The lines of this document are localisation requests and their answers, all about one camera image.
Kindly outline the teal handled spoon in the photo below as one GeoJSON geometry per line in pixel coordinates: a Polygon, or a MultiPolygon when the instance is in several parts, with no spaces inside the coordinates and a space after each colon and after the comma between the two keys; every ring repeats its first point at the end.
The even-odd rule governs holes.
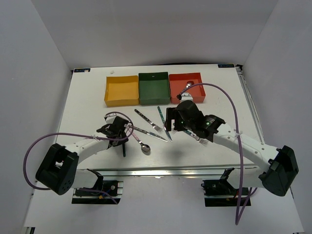
{"type": "Polygon", "coordinates": [[[123,157],[126,157],[126,144],[125,143],[122,144],[122,153],[123,153],[123,157]]]}

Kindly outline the pink handled spoon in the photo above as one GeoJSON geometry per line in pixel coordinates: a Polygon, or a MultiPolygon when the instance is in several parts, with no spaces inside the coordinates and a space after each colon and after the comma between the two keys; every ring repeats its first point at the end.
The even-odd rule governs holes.
{"type": "Polygon", "coordinates": [[[132,136],[134,137],[134,139],[139,143],[141,151],[146,154],[149,155],[151,153],[151,148],[149,145],[144,144],[135,133],[132,133],[132,136]]]}

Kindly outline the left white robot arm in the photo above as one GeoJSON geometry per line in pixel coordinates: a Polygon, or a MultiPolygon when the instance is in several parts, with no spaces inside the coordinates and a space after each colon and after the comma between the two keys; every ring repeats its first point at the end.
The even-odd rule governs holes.
{"type": "Polygon", "coordinates": [[[90,156],[128,141],[126,127],[130,122],[119,116],[109,119],[91,138],[64,146],[58,143],[50,146],[36,172],[36,180],[58,195],[65,194],[71,188],[99,194],[103,189],[103,176],[95,170],[78,170],[77,167],[90,156]]]}

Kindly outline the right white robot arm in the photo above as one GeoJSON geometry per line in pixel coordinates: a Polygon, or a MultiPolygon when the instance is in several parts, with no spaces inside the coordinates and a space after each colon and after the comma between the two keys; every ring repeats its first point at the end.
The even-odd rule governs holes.
{"type": "Polygon", "coordinates": [[[294,150],[276,148],[245,134],[238,134],[223,119],[204,115],[191,100],[166,109],[166,130],[189,130],[209,142],[224,146],[256,165],[251,169],[226,169],[219,179],[221,191],[232,194],[242,187],[265,188],[277,196],[285,196],[299,172],[294,150]]]}

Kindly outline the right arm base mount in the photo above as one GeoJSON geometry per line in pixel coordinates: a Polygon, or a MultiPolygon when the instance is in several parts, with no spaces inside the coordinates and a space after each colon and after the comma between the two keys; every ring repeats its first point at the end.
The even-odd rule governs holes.
{"type": "Polygon", "coordinates": [[[234,168],[226,169],[220,179],[202,181],[205,207],[236,207],[238,189],[227,181],[233,170],[234,168]]]}

